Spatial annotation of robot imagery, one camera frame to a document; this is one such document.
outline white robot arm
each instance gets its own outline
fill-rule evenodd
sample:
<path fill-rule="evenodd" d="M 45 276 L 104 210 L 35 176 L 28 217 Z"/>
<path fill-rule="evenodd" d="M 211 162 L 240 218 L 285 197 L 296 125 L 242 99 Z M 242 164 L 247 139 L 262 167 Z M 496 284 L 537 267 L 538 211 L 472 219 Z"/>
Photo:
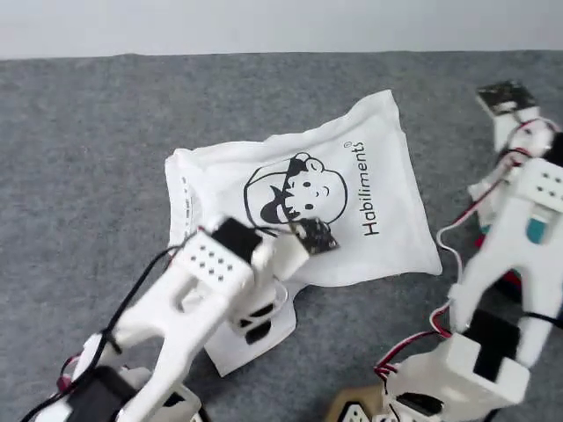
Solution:
<path fill-rule="evenodd" d="M 504 176 L 503 169 L 492 173 L 504 178 L 505 192 L 481 250 L 450 290 L 451 337 L 388 375 L 384 401 L 401 422 L 474 420 L 521 403 L 530 368 L 557 323 L 563 304 L 563 139 L 537 117 L 537 107 L 526 113 L 530 120 L 512 120 L 512 127 L 511 116 L 495 119 L 505 139 L 519 127 L 535 127 L 522 137 L 509 136 L 509 145 L 495 142 L 497 150 L 523 151 L 526 158 L 515 160 Z M 493 179 L 482 182 L 482 193 Z M 534 220 L 545 225 L 539 240 L 530 236 Z M 482 295 L 511 270 L 522 280 L 518 327 L 477 309 Z"/>
<path fill-rule="evenodd" d="M 261 324 L 287 300 L 283 289 L 278 297 L 279 280 L 288 278 L 310 254 L 337 246 L 321 221 L 303 221 L 291 228 L 293 232 L 276 239 L 231 218 L 199 229 L 149 290 L 123 310 L 106 332 L 109 343 L 100 348 L 102 334 L 86 341 L 70 392 L 36 421 L 198 420 L 200 400 L 183 381 L 219 324 L 229 322 L 242 334 Z M 241 318 L 247 324 L 240 324 Z M 156 336 L 164 343 L 152 374 L 143 368 L 118 372 L 111 366 L 121 349 Z M 166 405 L 174 395 L 177 403 Z"/>

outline gray felt surface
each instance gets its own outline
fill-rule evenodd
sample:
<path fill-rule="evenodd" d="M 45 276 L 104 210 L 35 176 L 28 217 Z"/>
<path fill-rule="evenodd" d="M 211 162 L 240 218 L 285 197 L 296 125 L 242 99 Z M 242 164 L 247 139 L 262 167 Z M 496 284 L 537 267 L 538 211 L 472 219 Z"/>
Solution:
<path fill-rule="evenodd" d="M 0 62 L 0 419 L 18 420 L 53 390 L 62 361 L 165 246 L 164 160 L 175 147 L 303 131 L 392 88 L 435 232 L 494 160 L 475 87 L 522 79 L 546 116 L 562 118 L 562 69 L 557 52 Z M 467 257 L 476 234 L 472 222 L 452 242 Z M 454 280 L 453 260 L 442 257 L 437 278 L 309 287 L 296 299 L 297 330 L 280 346 L 224 379 L 201 355 L 187 383 L 216 422 L 318 421 L 339 389 L 375 382 L 377 357 L 427 327 Z M 498 293 L 486 305 L 517 311 Z M 498 420 L 559 419 L 562 353 L 554 332 L 526 403 Z M 154 355 L 151 345 L 131 359 Z"/>

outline drawstring bag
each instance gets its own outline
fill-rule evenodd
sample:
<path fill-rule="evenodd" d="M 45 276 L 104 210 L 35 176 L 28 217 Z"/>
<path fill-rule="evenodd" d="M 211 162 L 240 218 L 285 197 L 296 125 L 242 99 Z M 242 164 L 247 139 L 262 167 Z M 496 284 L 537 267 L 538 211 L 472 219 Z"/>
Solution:
<path fill-rule="evenodd" d="M 295 273 L 295 294 L 308 284 L 338 287 L 442 271 L 391 91 L 363 98 L 346 115 L 301 134 L 176 149 L 165 171 L 171 244 L 217 213 L 265 236 L 303 218 L 326 223 L 340 247 L 311 257 Z M 206 350 L 221 375 L 295 329 L 292 300 L 284 307 L 290 309 L 277 312 L 269 333 L 251 345 L 233 338 L 227 324 L 220 328 Z"/>

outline white wall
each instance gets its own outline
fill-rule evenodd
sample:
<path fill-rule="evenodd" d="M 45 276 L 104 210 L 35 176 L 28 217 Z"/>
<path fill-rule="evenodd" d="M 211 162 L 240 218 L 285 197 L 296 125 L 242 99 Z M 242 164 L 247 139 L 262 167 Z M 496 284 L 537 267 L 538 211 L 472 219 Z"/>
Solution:
<path fill-rule="evenodd" d="M 0 0 L 0 57 L 563 49 L 562 18 L 562 0 Z"/>

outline monkey face logo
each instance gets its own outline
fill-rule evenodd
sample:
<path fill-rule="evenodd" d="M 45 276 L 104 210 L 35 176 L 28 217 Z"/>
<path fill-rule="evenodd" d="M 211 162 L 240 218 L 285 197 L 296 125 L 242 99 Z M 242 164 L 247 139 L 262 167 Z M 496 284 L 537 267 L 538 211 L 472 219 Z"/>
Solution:
<path fill-rule="evenodd" d="M 246 183 L 244 196 L 248 220 L 257 227 L 314 217 L 329 224 L 347 204 L 344 178 L 304 152 L 259 167 Z"/>

